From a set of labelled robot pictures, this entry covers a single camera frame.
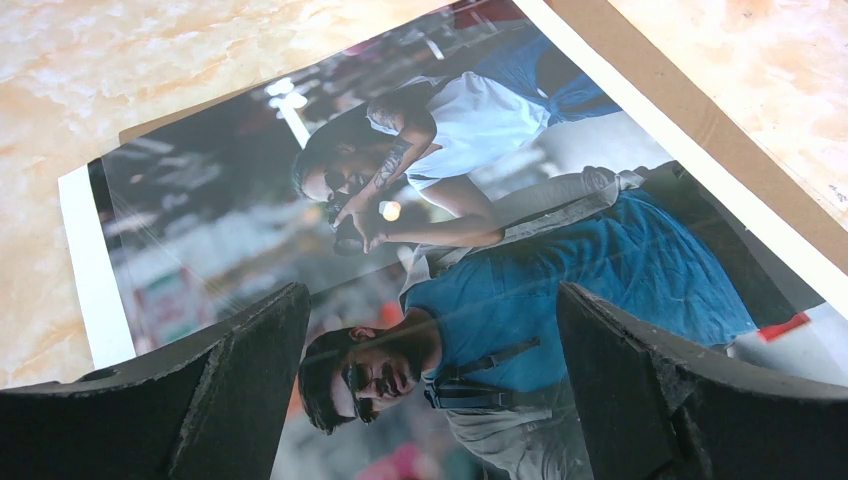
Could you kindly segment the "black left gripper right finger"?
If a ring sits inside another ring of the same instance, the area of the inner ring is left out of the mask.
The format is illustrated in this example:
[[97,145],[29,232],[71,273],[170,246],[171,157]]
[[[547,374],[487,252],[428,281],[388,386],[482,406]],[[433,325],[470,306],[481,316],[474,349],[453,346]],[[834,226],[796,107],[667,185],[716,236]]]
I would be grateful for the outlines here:
[[574,283],[557,320],[598,479],[843,479],[847,390],[731,359]]

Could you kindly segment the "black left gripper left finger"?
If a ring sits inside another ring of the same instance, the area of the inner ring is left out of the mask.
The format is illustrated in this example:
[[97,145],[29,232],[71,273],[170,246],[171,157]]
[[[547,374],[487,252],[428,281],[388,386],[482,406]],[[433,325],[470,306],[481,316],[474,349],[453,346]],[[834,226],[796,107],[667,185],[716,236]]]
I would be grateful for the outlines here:
[[1,393],[5,479],[266,479],[305,343],[307,288],[71,383]]

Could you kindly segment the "printed colour photo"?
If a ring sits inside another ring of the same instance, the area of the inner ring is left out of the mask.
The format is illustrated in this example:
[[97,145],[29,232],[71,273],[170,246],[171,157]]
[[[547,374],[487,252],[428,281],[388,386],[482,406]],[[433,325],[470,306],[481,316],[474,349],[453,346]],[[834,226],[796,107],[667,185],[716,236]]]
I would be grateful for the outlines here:
[[89,162],[142,355],[311,293],[275,479],[592,479],[555,296],[847,382],[847,322],[510,1],[462,2]]

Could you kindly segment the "brown cardboard backing board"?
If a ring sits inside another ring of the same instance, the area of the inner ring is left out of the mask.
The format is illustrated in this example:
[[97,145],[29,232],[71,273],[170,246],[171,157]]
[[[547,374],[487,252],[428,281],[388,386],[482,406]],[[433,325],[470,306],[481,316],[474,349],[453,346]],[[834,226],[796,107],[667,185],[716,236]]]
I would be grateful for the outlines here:
[[[436,1],[192,1],[144,7],[175,67],[143,78],[130,139],[439,8]],[[847,5],[843,1],[537,1],[570,27],[789,232],[847,266]]]

